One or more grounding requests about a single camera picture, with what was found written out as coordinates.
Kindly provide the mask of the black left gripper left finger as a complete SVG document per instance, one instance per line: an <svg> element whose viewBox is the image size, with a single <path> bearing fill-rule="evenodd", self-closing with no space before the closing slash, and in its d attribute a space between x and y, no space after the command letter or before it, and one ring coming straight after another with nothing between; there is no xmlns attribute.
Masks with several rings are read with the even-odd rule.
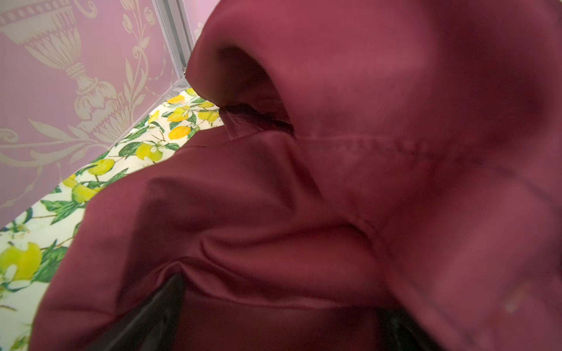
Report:
<svg viewBox="0 0 562 351"><path fill-rule="evenodd" d="M89 346L90 351L172 350L184 303L185 281L174 274Z"/></svg>

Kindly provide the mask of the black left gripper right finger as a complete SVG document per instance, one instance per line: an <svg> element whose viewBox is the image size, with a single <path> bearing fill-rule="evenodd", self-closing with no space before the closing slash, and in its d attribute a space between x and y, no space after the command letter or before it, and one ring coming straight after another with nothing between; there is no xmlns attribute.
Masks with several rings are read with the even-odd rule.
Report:
<svg viewBox="0 0 562 351"><path fill-rule="evenodd" d="M442 351L443 348L404 309L380 309L379 324L390 351Z"/></svg>

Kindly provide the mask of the maroon shirt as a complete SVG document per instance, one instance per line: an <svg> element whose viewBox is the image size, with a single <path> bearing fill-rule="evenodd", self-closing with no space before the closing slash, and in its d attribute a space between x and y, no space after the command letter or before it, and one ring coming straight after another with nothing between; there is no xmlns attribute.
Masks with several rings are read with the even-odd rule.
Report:
<svg viewBox="0 0 562 351"><path fill-rule="evenodd" d="M173 350L561 349L560 1L221 1L186 77L222 126L92 198L31 350L176 273Z"/></svg>

